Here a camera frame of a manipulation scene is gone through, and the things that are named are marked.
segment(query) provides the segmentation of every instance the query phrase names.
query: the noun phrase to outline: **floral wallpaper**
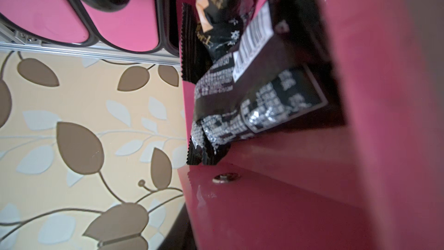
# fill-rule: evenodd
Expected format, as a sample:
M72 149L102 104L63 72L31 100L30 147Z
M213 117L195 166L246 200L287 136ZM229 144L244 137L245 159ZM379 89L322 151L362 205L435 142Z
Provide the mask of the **floral wallpaper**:
M175 67L0 52L0 250L154 250L184 198Z

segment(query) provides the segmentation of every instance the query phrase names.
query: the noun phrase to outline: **brown leaf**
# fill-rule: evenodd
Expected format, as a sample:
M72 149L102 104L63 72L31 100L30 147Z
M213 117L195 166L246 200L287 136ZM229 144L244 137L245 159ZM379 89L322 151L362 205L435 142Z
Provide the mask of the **brown leaf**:
M35 58L26 58L20 61L17 66L19 74L30 82L38 85L56 87L59 86L59 79L56 74L45 64Z
M179 74L173 66L159 65L157 72L159 73L160 78L169 85L175 87L179 86Z
M141 236L110 243L99 247L100 250L147 250L148 242Z
M158 189L166 188L171 182L172 167L168 156L160 149L154 148L151 157L151 179Z
M0 80L0 128L8 121L11 114L12 98L8 86Z
M103 166L105 154L102 143L84 126L58 122L57 146L63 161L76 173L94 174Z
M145 229L148 219L148 212L141 205L123 203L96 218L83 235L100 242L136 235Z
M142 88L150 80L150 73L141 66L131 66L120 77L118 91L134 91Z

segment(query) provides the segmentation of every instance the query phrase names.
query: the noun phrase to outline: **metal bracket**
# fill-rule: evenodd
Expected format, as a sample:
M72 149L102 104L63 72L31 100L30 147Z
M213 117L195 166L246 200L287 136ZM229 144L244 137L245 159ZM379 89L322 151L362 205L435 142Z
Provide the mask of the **metal bracket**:
M14 36L17 37L23 44L42 45L42 41L30 35L15 31Z
M0 40L6 43L16 43L23 45L24 42L15 36L14 32L7 26L0 23Z

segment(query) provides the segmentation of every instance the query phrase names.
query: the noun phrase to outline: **black rubber trim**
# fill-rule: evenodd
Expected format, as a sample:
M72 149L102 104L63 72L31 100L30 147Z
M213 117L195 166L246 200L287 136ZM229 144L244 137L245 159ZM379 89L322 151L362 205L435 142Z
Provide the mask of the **black rubber trim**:
M160 0L159 11L163 14L161 35L165 50L179 56L179 30L177 26L176 0Z
M186 164L198 165L201 162L202 162L202 149L200 150L196 149L190 138L190 142L188 143L188 155L186 157Z

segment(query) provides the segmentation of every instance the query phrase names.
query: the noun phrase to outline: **screw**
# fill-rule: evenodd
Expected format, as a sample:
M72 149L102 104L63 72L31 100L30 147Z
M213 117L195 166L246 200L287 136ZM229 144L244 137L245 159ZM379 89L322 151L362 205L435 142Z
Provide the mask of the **screw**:
M237 173L225 173L225 174L220 174L220 175L217 175L216 177L214 177L213 182L214 183L229 183L229 182L239 179L240 177L241 177L241 175L239 175Z

